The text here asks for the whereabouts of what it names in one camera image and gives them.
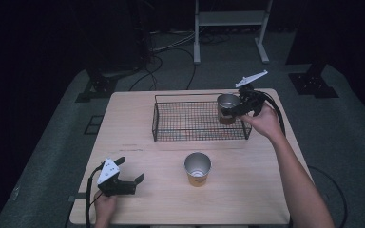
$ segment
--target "silver cup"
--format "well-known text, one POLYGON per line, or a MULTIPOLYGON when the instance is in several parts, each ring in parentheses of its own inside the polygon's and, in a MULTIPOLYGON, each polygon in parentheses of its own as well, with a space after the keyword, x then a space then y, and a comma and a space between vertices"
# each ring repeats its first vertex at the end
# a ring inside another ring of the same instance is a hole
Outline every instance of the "silver cup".
POLYGON ((237 105, 241 104, 241 99, 230 93, 221 94, 218 97, 218 119, 219 123, 224 125, 230 125, 233 124, 236 121, 235 117, 232 117, 231 115, 224 116, 223 113, 221 113, 222 108, 232 108, 237 105))
POLYGON ((209 157, 201 152, 195 152, 186 157, 183 165, 191 185, 201 187, 206 183, 212 167, 209 157))

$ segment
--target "gray carpet floor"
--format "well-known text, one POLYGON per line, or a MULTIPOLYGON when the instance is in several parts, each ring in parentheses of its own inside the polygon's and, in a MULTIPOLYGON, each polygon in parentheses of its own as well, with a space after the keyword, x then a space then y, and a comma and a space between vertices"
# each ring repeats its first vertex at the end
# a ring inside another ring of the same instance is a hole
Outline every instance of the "gray carpet floor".
MULTIPOLYGON (((309 66, 285 65, 294 35, 266 33, 268 65, 260 61, 254 33, 234 34, 226 42, 202 45, 202 62, 196 66, 189 89, 234 88, 243 76, 268 70, 253 86, 278 92, 305 160, 328 174, 343 191, 348 210, 345 227, 365 227, 365 107, 345 77, 330 66, 322 77, 339 98, 316 99, 297 94, 288 73, 305 72, 309 66)), ((157 34, 152 42, 159 48, 181 38, 157 34)), ((178 48, 191 53, 193 50, 192 43, 178 48)), ((145 77, 132 90, 186 89, 194 72, 190 55, 174 49, 157 56, 163 62, 154 73, 156 87, 151 77, 145 77)), ((154 70, 160 63, 153 58, 147 68, 154 70)), ((120 79, 115 90, 128 91, 145 74, 141 70, 120 79)), ((68 221, 68 214, 96 138, 86 135, 85 130, 92 116, 105 114, 108 103, 108 99, 75 103, 87 82, 88 75, 83 70, 69 85, 0 215, 0 227, 79 227, 68 221)), ((311 174, 339 225, 345 210, 336 186, 316 169, 311 169, 311 174)))

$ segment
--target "wire mesh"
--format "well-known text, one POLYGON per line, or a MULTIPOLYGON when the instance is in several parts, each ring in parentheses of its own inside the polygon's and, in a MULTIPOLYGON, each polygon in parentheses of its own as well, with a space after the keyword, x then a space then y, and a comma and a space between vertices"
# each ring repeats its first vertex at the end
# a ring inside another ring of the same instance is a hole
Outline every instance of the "wire mesh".
POLYGON ((248 140, 251 125, 240 120, 224 125, 217 102, 155 103, 154 141, 248 140))

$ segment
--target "white metal stand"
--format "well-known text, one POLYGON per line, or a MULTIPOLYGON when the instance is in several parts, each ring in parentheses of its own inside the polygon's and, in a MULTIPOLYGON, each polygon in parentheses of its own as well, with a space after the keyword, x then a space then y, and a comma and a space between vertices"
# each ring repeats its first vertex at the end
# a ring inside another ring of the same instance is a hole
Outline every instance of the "white metal stand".
POLYGON ((269 58, 263 47, 263 37, 268 24, 271 12, 272 1, 268 0, 266 10, 253 11, 210 11, 200 12, 199 0, 195 1, 195 41, 194 41, 194 63, 201 63, 200 54, 200 27, 201 26, 246 26, 261 25, 259 37, 255 38, 257 49, 263 63, 268 64, 269 58))

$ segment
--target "dark background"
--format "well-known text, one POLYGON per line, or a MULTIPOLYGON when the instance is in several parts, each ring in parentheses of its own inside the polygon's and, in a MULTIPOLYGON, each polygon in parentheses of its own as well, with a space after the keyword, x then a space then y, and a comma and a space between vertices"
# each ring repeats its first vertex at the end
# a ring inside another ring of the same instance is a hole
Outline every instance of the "dark background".
MULTIPOLYGON (((212 6, 264 4, 201 0, 212 6)), ((141 67, 147 32, 193 29, 193 12, 186 0, 0 0, 0 211, 73 77, 87 66, 141 67)), ((275 1, 268 29, 298 29, 288 64, 322 53, 365 104, 365 1, 275 1)))

